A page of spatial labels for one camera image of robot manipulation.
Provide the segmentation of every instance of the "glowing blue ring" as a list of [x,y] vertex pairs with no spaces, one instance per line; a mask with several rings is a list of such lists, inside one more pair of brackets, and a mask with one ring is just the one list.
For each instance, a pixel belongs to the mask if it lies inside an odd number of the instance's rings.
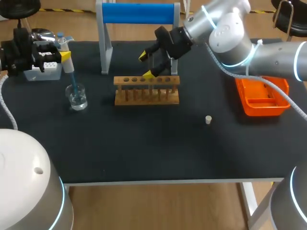
[[61,185],[62,185],[62,193],[63,193],[63,198],[62,198],[62,205],[61,205],[61,208],[59,209],[59,214],[56,218],[56,220],[53,222],[53,224],[51,225],[51,227],[48,229],[48,230],[52,230],[54,228],[54,226],[56,225],[57,221],[59,220],[59,217],[61,216],[61,213],[63,211],[63,208],[64,208],[64,201],[65,201],[65,193],[64,193],[64,184],[61,180],[61,178],[59,179],[59,181],[61,181]]
[[296,201],[296,198],[294,196],[294,192],[293,192],[293,174],[294,174],[294,171],[295,171],[296,167],[293,169],[292,173],[291,173],[291,177],[290,177],[290,192],[291,192],[291,196],[292,196],[292,199],[293,199],[293,203],[296,207],[296,209],[298,210],[299,214],[301,215],[301,217],[304,219],[304,221],[307,223],[307,218],[306,216],[304,215],[303,211],[301,210],[301,208],[299,207],[297,201]]
[[212,17],[209,15],[208,11],[204,6],[201,6],[202,10],[205,12],[206,17],[208,18],[209,22],[211,23],[212,27],[216,29],[216,25],[214,24]]
[[232,67],[236,67],[236,66],[240,66],[242,64],[244,64],[245,62],[247,62],[250,58],[252,58],[255,54],[255,48],[253,45],[251,45],[251,51],[249,53],[249,55],[241,62],[235,64],[235,65],[225,65],[224,63],[222,63],[223,66],[228,67],[228,68],[232,68]]
[[298,80],[298,81],[302,81],[300,80],[300,78],[298,77],[298,74],[297,74],[297,59],[298,59],[298,54],[299,54],[299,51],[301,50],[301,48],[303,47],[303,45],[305,44],[306,42],[302,42],[299,47],[297,48],[297,51],[295,53],[295,57],[294,57],[294,63],[293,63],[293,70],[294,70],[294,75],[295,75],[295,78]]

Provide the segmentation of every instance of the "water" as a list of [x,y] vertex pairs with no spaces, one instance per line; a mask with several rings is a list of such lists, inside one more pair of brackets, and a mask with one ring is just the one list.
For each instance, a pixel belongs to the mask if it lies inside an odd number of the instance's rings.
[[69,96],[71,107],[77,111],[85,109],[87,107],[87,99],[85,93],[82,91],[79,91],[78,93],[79,96],[76,96],[75,93],[71,93]]

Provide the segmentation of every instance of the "white table leg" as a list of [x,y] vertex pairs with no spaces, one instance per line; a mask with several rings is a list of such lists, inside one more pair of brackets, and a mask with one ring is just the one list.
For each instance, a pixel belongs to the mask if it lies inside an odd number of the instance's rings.
[[258,207],[254,189],[253,189],[253,184],[251,182],[243,182],[243,183],[240,183],[240,186],[241,186],[241,192],[243,195],[243,201],[244,201],[244,206],[246,209],[246,214],[248,218],[250,218],[251,215],[253,215],[253,213]]
[[272,186],[272,188],[269,190],[267,195],[258,206],[252,183],[240,183],[248,216],[249,230],[259,230],[261,226],[267,221],[268,217],[270,216],[270,199],[277,185],[278,183],[275,183]]
[[69,185],[64,185],[64,187],[65,187],[66,191],[69,192],[70,186]]
[[191,0],[187,0],[187,7],[186,7],[186,18],[189,16],[190,14],[190,4],[191,4]]

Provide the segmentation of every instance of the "orange tray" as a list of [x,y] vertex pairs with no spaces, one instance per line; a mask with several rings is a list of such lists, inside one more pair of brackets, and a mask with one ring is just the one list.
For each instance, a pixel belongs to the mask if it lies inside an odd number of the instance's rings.
[[[277,85],[288,95],[289,85],[285,79],[263,78]],[[236,79],[236,86],[244,112],[248,116],[279,116],[290,108],[290,104],[276,90],[261,81]]]

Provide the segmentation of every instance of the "blue handle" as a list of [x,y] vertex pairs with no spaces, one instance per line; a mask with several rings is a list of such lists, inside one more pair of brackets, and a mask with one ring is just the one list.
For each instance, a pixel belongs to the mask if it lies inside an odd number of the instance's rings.
[[173,24],[173,4],[103,3],[104,23]]

